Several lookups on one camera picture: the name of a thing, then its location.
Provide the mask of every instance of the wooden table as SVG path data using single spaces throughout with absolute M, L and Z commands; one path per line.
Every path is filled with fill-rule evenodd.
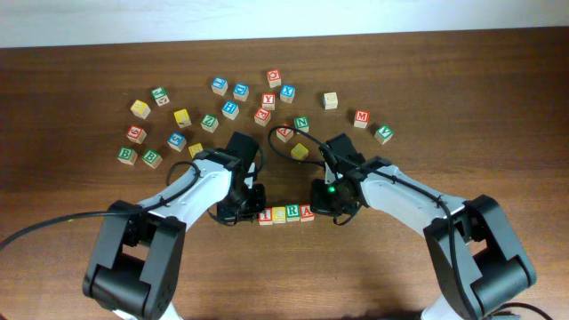
M 270 205 L 306 203 L 316 166 L 292 164 L 268 148 L 268 127 L 252 117 L 280 68 L 297 88 L 277 103 L 270 124 L 306 115 L 310 133 L 347 133 L 366 157 L 384 156 L 442 192 L 487 194 L 506 211 L 538 272 L 516 300 L 569 315 L 569 28 L 409 33 L 376 36 L 121 44 L 0 50 L 0 202 L 4 238 L 31 223 L 72 212 L 136 203 L 164 188 L 170 166 L 189 153 L 167 147 L 187 108 L 190 143 L 224 147 L 234 131 L 266 150 L 259 182 Z M 250 85 L 235 121 L 210 82 Z M 159 108 L 150 89 L 164 86 Z M 323 110 L 324 92 L 340 107 Z M 146 121 L 129 105 L 147 101 Z M 373 130 L 352 125 L 370 110 L 372 129 L 389 124 L 381 146 Z M 199 120 L 219 116 L 205 132 Z M 148 132 L 137 151 L 164 157 L 153 170 L 116 154 L 132 143 L 132 124 Z M 310 158 L 317 148 L 301 137 Z M 81 291 L 101 218 L 77 220 L 25 236 L 0 252 L 0 311 L 9 319 L 114 319 Z M 341 318 L 419 310 L 440 293 L 424 240 L 383 212 L 362 210 L 345 227 L 310 223 L 234 228 L 206 215 L 186 235 L 174 303 L 188 318 Z

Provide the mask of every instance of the letter on block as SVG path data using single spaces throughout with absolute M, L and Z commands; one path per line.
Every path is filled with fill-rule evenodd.
M 152 97 L 156 101 L 156 104 L 159 107 L 162 107 L 166 103 L 170 102 L 168 96 L 166 95 L 166 90 L 163 87 L 156 88 L 152 91 Z
M 310 204 L 301 205 L 301 222 L 312 221 L 315 214 L 310 210 Z
M 121 147 L 121 150 L 118 152 L 118 156 L 116 158 L 123 164 L 132 165 L 136 161 L 137 156 L 138 155 L 133 149 Z
M 324 94 L 324 109 L 329 110 L 331 108 L 338 107 L 338 95 L 336 92 L 329 92 Z
M 144 129 L 133 125 L 126 133 L 126 138 L 140 144 L 144 141 L 144 138 L 146 138 L 146 132 Z
M 170 139 L 168 139 L 168 144 L 170 145 L 170 147 L 172 147 L 172 149 L 181 152 L 184 149 L 184 147 L 186 147 L 186 138 L 184 138 L 183 135 L 174 132 L 170 136 Z
M 225 102 L 225 105 L 221 109 L 221 113 L 224 116 L 228 117 L 231 120 L 235 120 L 237 115 L 239 114 L 239 106 L 233 101 Z
M 255 113 L 255 122 L 262 126 L 266 126 L 270 120 L 270 111 L 264 108 L 259 108 L 257 113 Z
M 178 110 L 174 112 L 174 117 L 176 118 L 176 123 L 180 128 L 187 127 L 192 125 L 192 122 L 189 120 L 189 114 L 186 109 Z
M 294 126 L 296 127 L 296 129 L 299 129 L 299 130 L 304 131 L 304 132 L 308 132 L 309 127 L 310 127 L 309 118 L 307 116 L 301 116 L 301 117 L 294 118 Z
M 291 157 L 296 160 L 304 160 L 307 156 L 309 156 L 309 150 L 300 143 L 291 150 Z
M 215 132 L 215 129 L 217 129 L 218 124 L 220 124 L 217 121 L 217 117 L 216 116 L 212 116 L 212 115 L 205 115 L 204 116 L 204 120 L 202 120 L 202 128 L 204 128 L 204 130 L 206 130 L 207 132 Z
M 259 213 L 259 224 L 262 226 L 270 226 L 273 224 L 271 208 L 267 208 L 265 212 Z
M 354 119 L 354 126 L 356 128 L 364 128 L 370 122 L 369 111 L 358 110 L 356 111 L 356 118 Z
M 261 106 L 265 110 L 275 109 L 275 94 L 274 93 L 263 93 Z
M 146 117 L 150 114 L 150 107 L 148 104 L 136 100 L 131 106 L 131 111 L 134 113 L 135 116 L 146 119 Z
M 219 95 L 225 95 L 225 92 L 228 90 L 228 81 L 216 76 L 212 82 L 212 90 Z
M 277 70 L 270 70 L 267 72 L 268 86 L 274 88 L 281 85 L 281 72 Z
M 293 86 L 285 84 L 281 89 L 281 100 L 286 103 L 293 103 L 295 93 L 296 89 Z
M 393 130 L 388 126 L 384 125 L 380 129 L 375 132 L 375 139 L 379 141 L 381 144 L 389 141 L 393 137 Z
M 301 219 L 301 212 L 297 204 L 289 204 L 286 206 L 286 221 L 298 221 Z
M 162 157 L 153 149 L 149 149 L 144 156 L 142 156 L 142 161 L 148 164 L 152 169 L 156 169 L 162 162 Z
M 293 131 L 291 129 L 280 128 L 276 130 L 276 136 L 286 143 L 293 137 Z
M 233 89 L 233 98 L 240 101 L 247 100 L 249 96 L 249 86 L 247 84 L 236 84 Z
M 194 156 L 196 156 L 198 153 L 204 151 L 204 147 L 202 147 L 201 143 L 197 143 L 193 146 L 189 146 L 189 154 L 192 156 L 192 159 L 194 158 Z
M 286 208 L 273 207 L 273 223 L 286 223 Z

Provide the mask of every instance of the table surface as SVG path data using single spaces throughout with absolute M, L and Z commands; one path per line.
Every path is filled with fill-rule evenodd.
M 251 134 L 266 150 L 259 177 L 268 205 L 306 203 L 314 165 L 270 151 L 269 127 L 253 121 L 266 71 L 280 68 L 296 86 L 293 104 L 277 102 L 269 124 L 306 115 L 310 133 L 345 132 L 366 157 L 383 156 L 441 192 L 494 197 L 527 250 L 538 282 L 515 300 L 569 314 L 569 28 L 221 42 L 121 44 L 0 50 L 0 237 L 73 212 L 136 203 L 164 187 L 170 166 L 189 160 L 166 144 L 187 108 L 190 144 L 224 147 L 232 132 Z M 224 76 L 249 84 L 235 121 L 221 115 L 230 99 L 213 94 Z M 159 108 L 150 89 L 164 86 Z M 340 106 L 323 110 L 324 92 Z M 129 110 L 149 103 L 146 120 Z M 357 129 L 356 109 L 371 111 Z M 215 133 L 199 119 L 220 119 Z M 152 169 L 116 154 L 139 124 L 157 149 Z M 373 129 L 389 124 L 384 146 Z M 288 152 L 302 137 L 277 146 Z M 81 284 L 102 219 L 76 220 L 34 232 L 0 253 L 0 312 L 9 319 L 113 319 L 85 298 Z M 440 291 L 421 236 L 384 212 L 363 209 L 345 227 L 317 216 L 310 223 L 223 227 L 207 215 L 186 234 L 174 304 L 193 318 L 341 318 L 420 310 Z

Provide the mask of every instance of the alphabet block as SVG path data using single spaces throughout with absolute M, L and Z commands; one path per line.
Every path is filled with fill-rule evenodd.
M 293 86 L 285 84 L 281 89 L 281 100 L 286 103 L 293 103 L 295 93 L 296 89 Z
M 389 141 L 391 137 L 393 137 L 393 130 L 386 125 L 383 125 L 380 129 L 375 132 L 375 139 L 379 141 L 381 144 Z
M 273 207 L 273 223 L 286 223 L 286 207 Z
M 304 131 L 304 132 L 308 132 L 309 127 L 310 127 L 309 118 L 307 116 L 301 116 L 301 117 L 294 118 L 294 126 L 296 127 L 296 129 L 299 129 L 299 130 Z
M 156 101 L 156 104 L 159 107 L 162 107 L 166 103 L 170 102 L 168 96 L 166 95 L 166 90 L 163 87 L 156 88 L 152 91 L 152 97 Z
M 176 118 L 176 123 L 180 128 L 187 127 L 192 125 L 192 122 L 189 120 L 189 114 L 186 109 L 178 110 L 174 112 L 174 117 Z
M 224 116 L 228 117 L 231 120 L 235 120 L 237 115 L 239 114 L 239 106 L 233 101 L 225 102 L 225 105 L 221 109 L 221 113 Z
M 286 143 L 293 137 L 293 131 L 291 129 L 280 128 L 276 130 L 276 136 Z
M 126 133 L 126 138 L 132 142 L 140 144 L 144 141 L 144 138 L 146 138 L 146 132 L 144 129 L 133 125 Z
M 146 119 L 146 117 L 150 114 L 150 107 L 148 104 L 136 100 L 131 106 L 131 111 L 134 113 L 135 116 Z
M 259 108 L 257 113 L 255 113 L 255 122 L 262 126 L 266 126 L 270 120 L 270 111 L 264 108 Z
M 168 139 L 168 144 L 170 145 L 170 147 L 172 147 L 172 149 L 181 152 L 184 149 L 184 147 L 186 147 L 186 138 L 184 138 L 183 135 L 174 132 L 170 136 L 170 139 Z
M 118 151 L 118 156 L 116 157 L 118 161 L 122 162 L 123 164 L 134 164 L 136 162 L 136 157 L 138 155 L 136 152 L 131 148 L 121 147 L 120 151 Z
M 219 95 L 225 95 L 228 90 L 228 81 L 222 77 L 216 76 L 212 82 L 212 90 Z
M 240 101 L 247 100 L 249 96 L 249 86 L 247 84 L 236 84 L 233 89 L 233 98 Z
M 354 119 L 354 126 L 356 128 L 364 128 L 370 122 L 369 111 L 358 110 L 356 111 L 356 118 Z
M 263 93 L 261 106 L 265 110 L 275 109 L 275 94 L 274 93 Z
M 212 116 L 212 115 L 205 115 L 204 116 L 204 120 L 202 120 L 202 128 L 204 128 L 204 130 L 206 130 L 207 132 L 215 132 L 215 129 L 217 129 L 218 124 L 220 124 L 217 121 L 217 117 L 216 116 Z
M 336 92 L 329 92 L 324 94 L 324 109 L 329 110 L 338 107 L 338 95 Z
M 144 156 L 142 156 L 142 161 L 148 164 L 152 169 L 156 169 L 162 162 L 162 157 L 153 149 L 149 149 Z
M 310 210 L 310 204 L 301 205 L 301 222 L 312 221 L 315 214 Z
M 289 204 L 286 206 L 286 222 L 298 221 L 301 219 L 301 212 L 297 204 Z
M 267 80 L 271 88 L 281 85 L 281 72 L 278 69 L 268 71 Z
M 271 208 L 265 209 L 265 212 L 259 213 L 259 224 L 262 226 L 270 226 L 273 224 L 273 214 Z
M 291 157 L 296 160 L 304 160 L 307 156 L 309 156 L 309 150 L 300 143 L 291 150 Z
M 201 143 L 197 143 L 193 146 L 189 146 L 188 150 L 189 150 L 189 154 L 192 156 L 192 159 L 193 159 L 194 156 L 196 156 L 198 153 L 204 151 L 204 147 L 202 147 Z

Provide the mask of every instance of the green block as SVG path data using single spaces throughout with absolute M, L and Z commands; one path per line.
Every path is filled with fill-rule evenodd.
M 215 120 L 217 120 L 215 116 L 205 115 L 204 120 L 202 120 L 202 124 L 207 125 L 208 127 L 212 127 L 213 124 L 215 123 Z
M 301 219 L 301 208 L 297 204 L 289 204 L 286 206 L 286 220 L 296 221 Z
M 149 164 L 153 164 L 158 159 L 159 156 L 160 155 L 156 151 L 154 151 L 153 149 L 149 149 L 142 157 L 142 160 L 144 160 Z
M 393 135 L 393 130 L 391 130 L 391 128 L 389 128 L 388 126 L 384 125 L 380 129 L 377 130 L 377 133 L 381 137 L 383 137 L 383 139 L 386 139 L 386 138 L 389 138 L 391 135 Z
M 296 129 L 306 128 L 310 125 L 309 118 L 307 116 L 301 116 L 294 118 L 294 126 Z
M 121 150 L 118 152 L 118 158 L 124 160 L 130 160 L 132 152 L 134 152 L 134 150 L 132 150 L 131 148 L 121 147 Z
M 152 96 L 154 97 L 154 100 L 158 100 L 164 97 L 165 95 L 166 95 L 166 90 L 164 90 L 163 87 L 156 88 L 152 91 Z

